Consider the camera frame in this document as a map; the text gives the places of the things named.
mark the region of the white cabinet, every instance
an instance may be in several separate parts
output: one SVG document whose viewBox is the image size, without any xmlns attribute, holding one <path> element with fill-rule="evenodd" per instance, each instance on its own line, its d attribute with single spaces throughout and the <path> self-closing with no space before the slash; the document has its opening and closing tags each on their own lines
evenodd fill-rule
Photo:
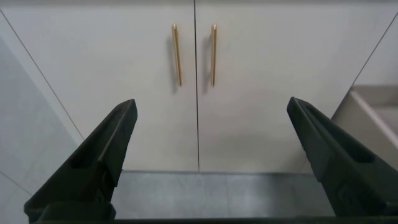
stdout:
<svg viewBox="0 0 398 224">
<path fill-rule="evenodd" d="M 398 11 L 389 2 L 263 0 L 0 7 L 84 138 L 118 103 L 136 100 L 124 169 L 216 172 L 298 172 L 306 158 L 290 97 L 332 116 Z"/>
<path fill-rule="evenodd" d="M 124 169 L 198 170 L 193 0 L 19 2 L 1 9 L 84 138 L 134 98 L 139 119 Z"/>
<path fill-rule="evenodd" d="M 286 113 L 290 97 L 331 117 L 397 9 L 196 0 L 200 170 L 298 172 L 306 158 Z"/>
</svg>

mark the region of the cabinet door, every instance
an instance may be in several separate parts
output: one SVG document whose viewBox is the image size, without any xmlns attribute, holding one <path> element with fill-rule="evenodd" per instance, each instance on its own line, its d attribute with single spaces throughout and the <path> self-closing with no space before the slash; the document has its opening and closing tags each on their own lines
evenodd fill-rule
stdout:
<svg viewBox="0 0 398 224">
<path fill-rule="evenodd" d="M 306 158 L 290 97 L 331 117 L 398 10 L 358 1 L 196 4 L 200 170 L 232 172 L 298 172 Z"/>
<path fill-rule="evenodd" d="M 16 1 L 1 9 L 84 138 L 134 98 L 138 120 L 123 168 L 198 170 L 193 0 Z"/>
</svg>

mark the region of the cabinet panel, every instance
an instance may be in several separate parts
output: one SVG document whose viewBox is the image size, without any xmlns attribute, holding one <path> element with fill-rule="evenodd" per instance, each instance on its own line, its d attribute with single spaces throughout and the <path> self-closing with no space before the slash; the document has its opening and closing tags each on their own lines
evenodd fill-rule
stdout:
<svg viewBox="0 0 398 224">
<path fill-rule="evenodd" d="M 134 98 L 139 116 L 123 168 L 198 170 L 193 0 L 16 1 L 1 9 L 84 138 Z"/>
<path fill-rule="evenodd" d="M 290 97 L 331 117 L 398 11 L 359 1 L 196 4 L 201 171 L 298 172 L 306 158 Z"/>
</svg>

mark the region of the gold handle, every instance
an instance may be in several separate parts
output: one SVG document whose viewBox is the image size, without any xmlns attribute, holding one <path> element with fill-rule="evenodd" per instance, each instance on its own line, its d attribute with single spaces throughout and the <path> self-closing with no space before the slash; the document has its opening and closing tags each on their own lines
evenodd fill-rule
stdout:
<svg viewBox="0 0 398 224">
<path fill-rule="evenodd" d="M 174 41 L 174 57 L 175 57 L 175 69 L 177 71 L 177 83 L 178 86 L 182 86 L 181 77 L 181 63 L 180 63 L 180 47 L 178 45 L 178 30 L 177 25 L 172 25 L 173 41 Z"/>
<path fill-rule="evenodd" d="M 211 86 L 216 82 L 216 46 L 217 46 L 217 26 L 211 26 Z"/>
</svg>

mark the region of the kitchen cabinet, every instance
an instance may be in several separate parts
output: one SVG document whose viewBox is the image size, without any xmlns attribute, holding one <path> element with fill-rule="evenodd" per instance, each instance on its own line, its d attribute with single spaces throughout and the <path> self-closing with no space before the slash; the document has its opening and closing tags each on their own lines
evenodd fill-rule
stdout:
<svg viewBox="0 0 398 224">
<path fill-rule="evenodd" d="M 123 169 L 198 170 L 193 0 L 16 1 L 1 9 L 84 138 L 134 98 L 139 119 Z"/>
<path fill-rule="evenodd" d="M 203 172 L 300 172 L 290 97 L 331 117 L 398 11 L 358 1 L 17 2 L 0 7 L 84 138 L 134 98 L 123 168 Z"/>
<path fill-rule="evenodd" d="M 200 170 L 221 172 L 298 172 L 306 158 L 290 97 L 331 117 L 398 11 L 357 1 L 195 2 Z"/>
</svg>

